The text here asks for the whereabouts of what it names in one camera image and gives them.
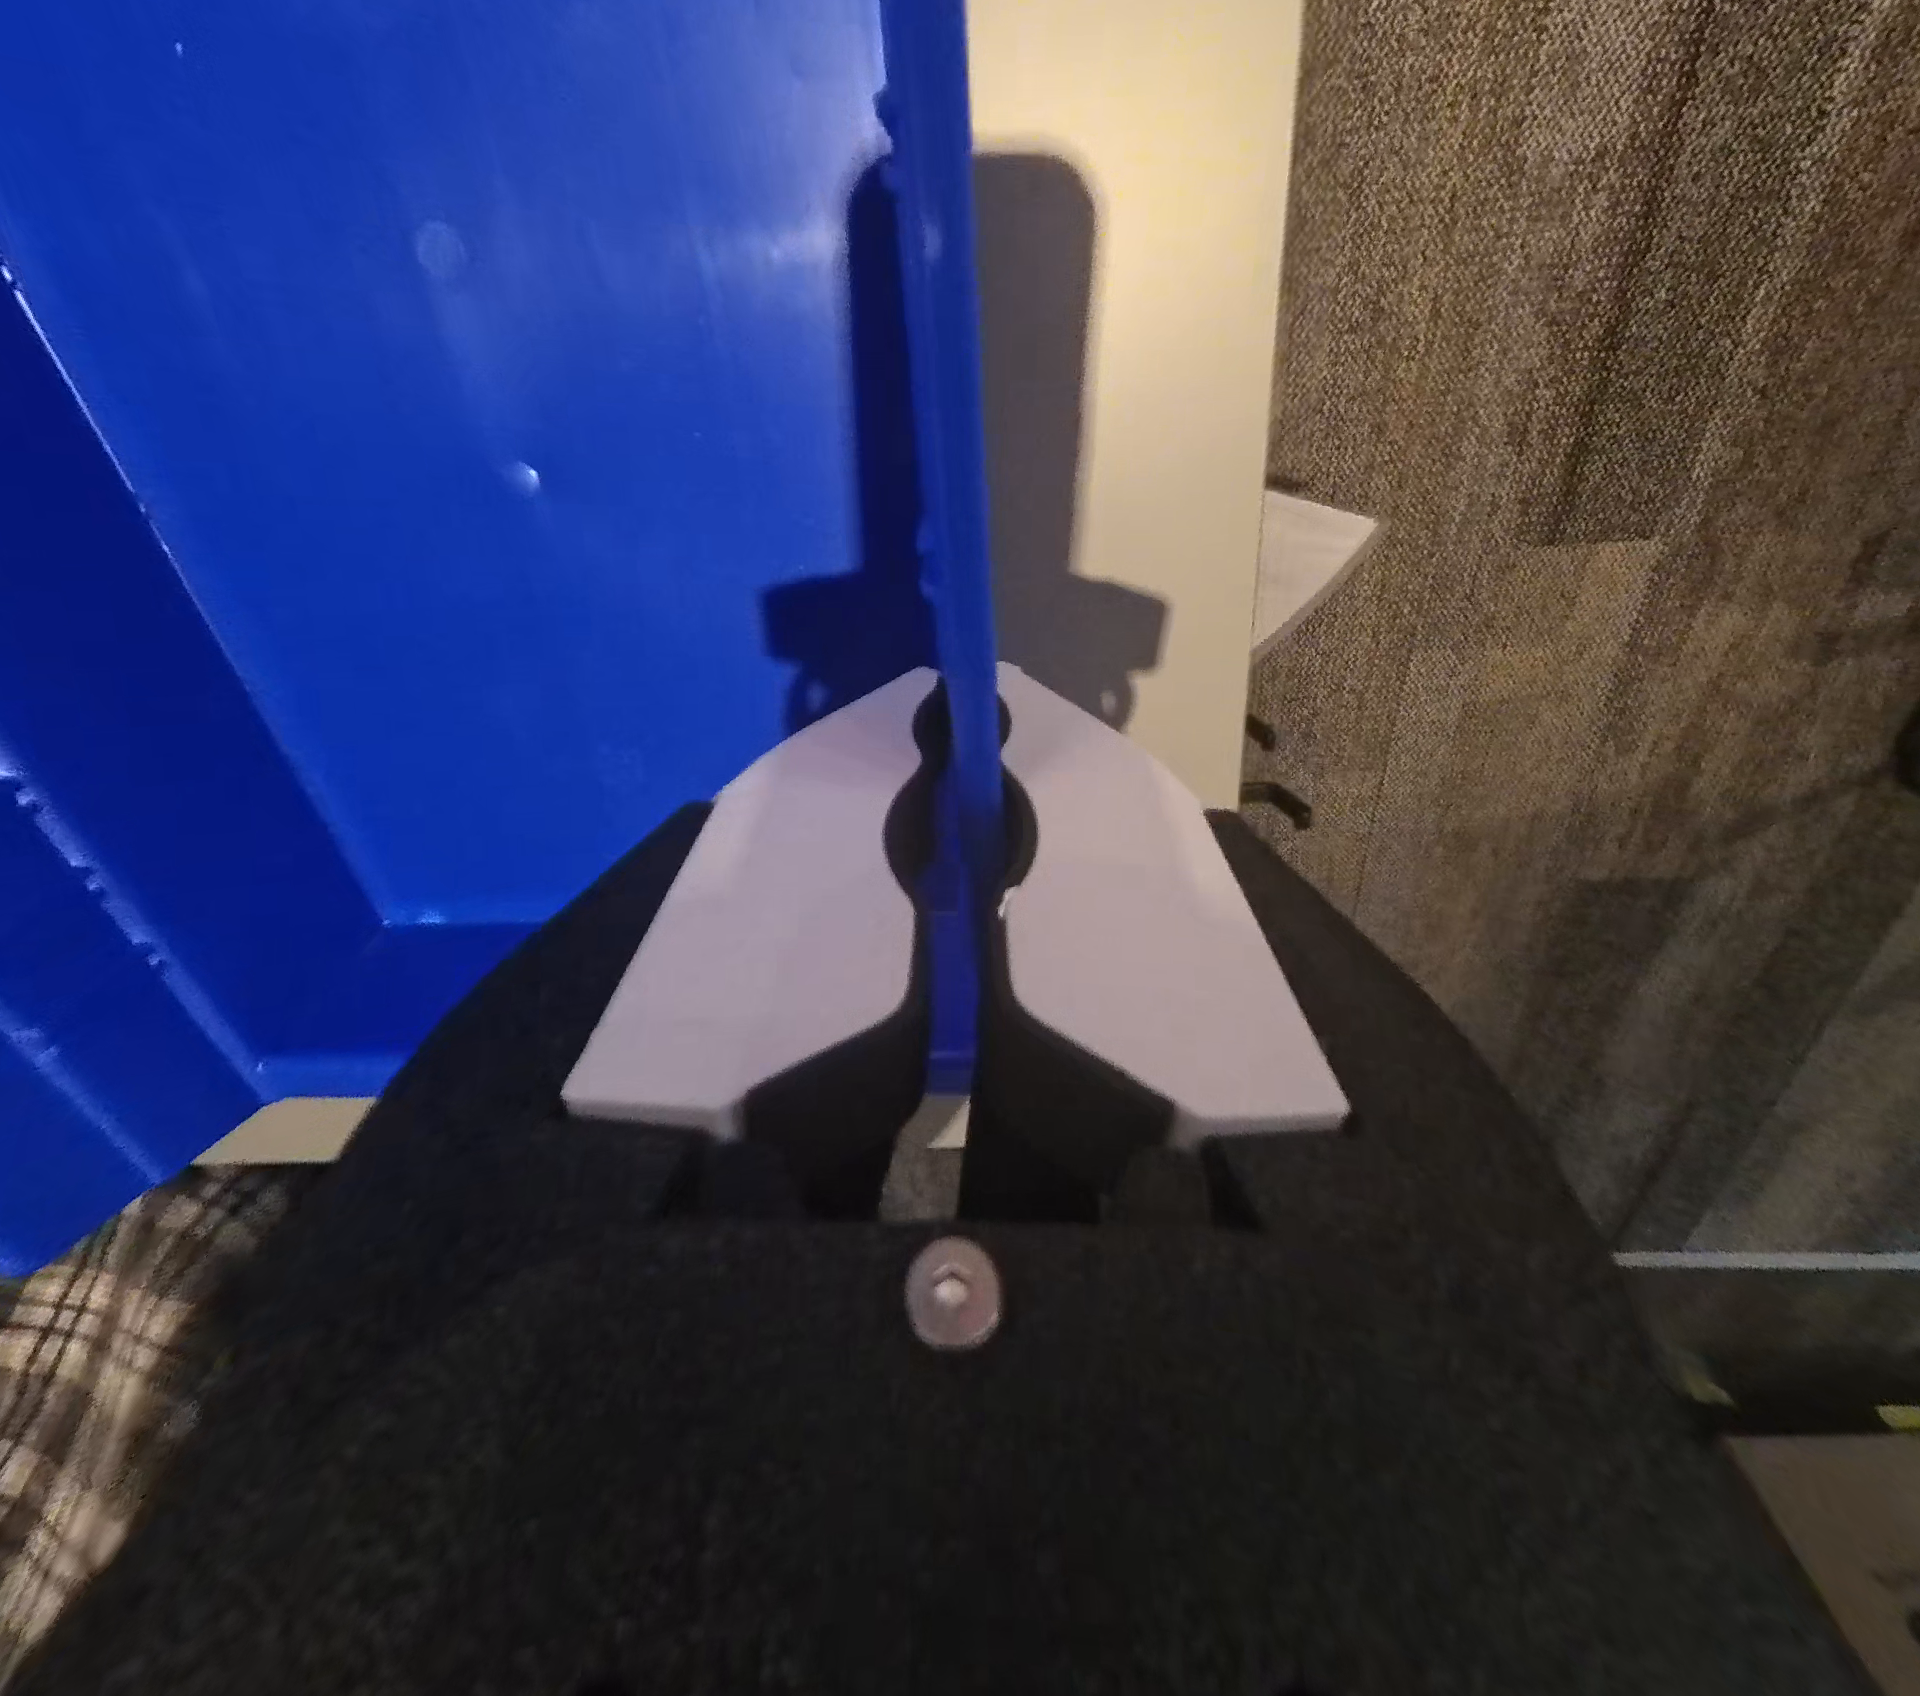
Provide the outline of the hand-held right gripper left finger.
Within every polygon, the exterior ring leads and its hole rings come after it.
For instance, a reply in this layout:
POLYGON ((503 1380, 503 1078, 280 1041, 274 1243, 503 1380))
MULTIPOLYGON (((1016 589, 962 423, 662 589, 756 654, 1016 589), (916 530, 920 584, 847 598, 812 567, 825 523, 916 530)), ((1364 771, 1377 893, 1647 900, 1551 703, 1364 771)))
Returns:
POLYGON ((563 1082, 569 1113, 737 1140, 756 1088, 901 1011, 916 914, 883 830, 933 689, 910 668, 719 793, 563 1082))

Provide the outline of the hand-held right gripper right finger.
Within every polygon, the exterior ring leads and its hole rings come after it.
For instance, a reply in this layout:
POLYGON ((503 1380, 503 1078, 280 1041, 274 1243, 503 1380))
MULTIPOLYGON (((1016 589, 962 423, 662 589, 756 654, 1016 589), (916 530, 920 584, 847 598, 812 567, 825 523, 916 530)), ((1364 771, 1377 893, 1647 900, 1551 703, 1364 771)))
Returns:
POLYGON ((1187 785, 1009 661, 1034 849, 1001 900, 1013 1002, 1170 1109, 1170 1138, 1334 1133, 1346 1096, 1187 785))

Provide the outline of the blue plastic bin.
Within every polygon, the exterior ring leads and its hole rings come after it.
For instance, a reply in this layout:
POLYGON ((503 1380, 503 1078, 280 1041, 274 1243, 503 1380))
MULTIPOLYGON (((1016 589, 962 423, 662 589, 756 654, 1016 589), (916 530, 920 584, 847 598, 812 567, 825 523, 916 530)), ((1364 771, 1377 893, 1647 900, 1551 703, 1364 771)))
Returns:
POLYGON ((2 0, 4 1275, 930 652, 965 0, 2 0))

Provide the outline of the white table foot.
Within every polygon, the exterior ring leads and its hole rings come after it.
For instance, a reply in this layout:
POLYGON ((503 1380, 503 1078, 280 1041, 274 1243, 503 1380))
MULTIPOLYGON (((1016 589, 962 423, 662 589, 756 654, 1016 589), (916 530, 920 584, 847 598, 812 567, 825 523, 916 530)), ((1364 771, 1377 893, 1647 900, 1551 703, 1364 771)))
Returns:
POLYGON ((1270 488, 1260 498, 1260 552, 1252 622, 1252 661, 1260 664, 1297 634, 1376 544, 1379 523, 1346 508, 1270 488))

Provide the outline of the person's plaid shirt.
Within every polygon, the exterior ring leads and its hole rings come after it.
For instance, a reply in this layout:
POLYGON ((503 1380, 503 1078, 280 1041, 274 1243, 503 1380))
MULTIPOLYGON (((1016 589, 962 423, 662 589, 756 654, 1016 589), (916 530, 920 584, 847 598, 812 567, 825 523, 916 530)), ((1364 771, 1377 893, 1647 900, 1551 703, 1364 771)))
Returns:
POLYGON ((301 1166, 190 1166, 25 1277, 4 1277, 2 1672, 120 1551, 201 1411, 222 1303, 301 1166))

